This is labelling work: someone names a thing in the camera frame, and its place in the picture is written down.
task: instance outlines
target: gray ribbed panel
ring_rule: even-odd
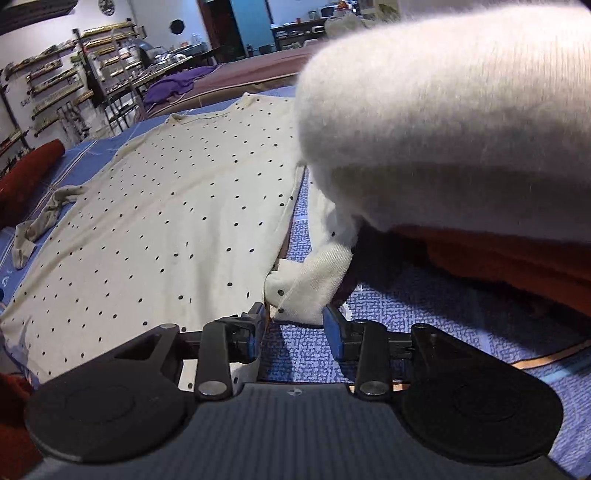
[[[297,396],[289,391],[303,391]],[[157,452],[119,465],[47,460],[28,480],[565,480],[549,460],[469,466],[416,442],[391,409],[340,384],[249,384],[209,403]]]

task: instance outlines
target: silver bolt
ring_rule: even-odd
[[[384,395],[388,391],[388,386],[384,382],[372,380],[362,384],[359,389],[366,395],[377,397],[378,395]]]
[[[208,397],[215,397],[217,395],[221,395],[224,393],[228,388],[225,383],[218,382],[217,380],[210,380],[208,382],[203,382],[197,388],[201,395],[207,395]]]

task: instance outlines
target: purple cloth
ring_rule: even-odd
[[[193,88],[193,82],[196,79],[205,77],[205,75],[213,72],[216,68],[217,66],[197,67],[164,77],[150,85],[144,96],[144,105],[146,108],[150,108],[156,103],[165,102],[173,94],[182,95],[187,93]]]

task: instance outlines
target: blue patterned fabric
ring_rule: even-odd
[[[277,96],[293,96],[293,87],[272,92]],[[203,113],[220,110],[233,101],[189,111]],[[79,184],[91,178],[111,160],[115,151],[130,138],[141,135],[162,123],[156,117],[134,125],[118,137],[84,142],[68,150],[53,171],[46,187],[31,199],[30,216],[37,215],[50,192],[63,185]],[[287,258],[303,262],[311,250],[307,223],[306,174],[290,232]],[[37,242],[38,249],[46,235]],[[13,229],[0,231],[0,288],[8,302],[24,278],[27,269],[14,271],[9,250]],[[376,265],[384,264],[380,258]],[[508,290],[493,291],[449,275],[402,264],[393,271],[382,272],[381,282],[360,281],[342,311],[349,318],[378,320],[389,330],[408,332],[413,323],[431,323],[457,338],[498,358],[516,362],[543,358],[557,352],[556,361],[528,369],[528,373],[550,384],[564,406],[564,420],[551,457],[576,478],[591,473],[591,320],[566,309],[536,312],[527,296]],[[408,379],[402,362],[392,365],[395,378]],[[271,323],[264,339],[261,380],[294,382],[351,382],[355,364],[338,364],[322,329]]]

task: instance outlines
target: red fabric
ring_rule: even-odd
[[[25,428],[24,412],[33,389],[22,377],[0,374],[0,478],[17,480],[41,462]]]
[[[64,152],[64,145],[59,140],[46,143],[21,158],[0,179],[0,230],[22,221],[28,199]]]
[[[514,236],[396,229],[424,240],[429,259],[459,277],[505,282],[591,316],[591,247]]]

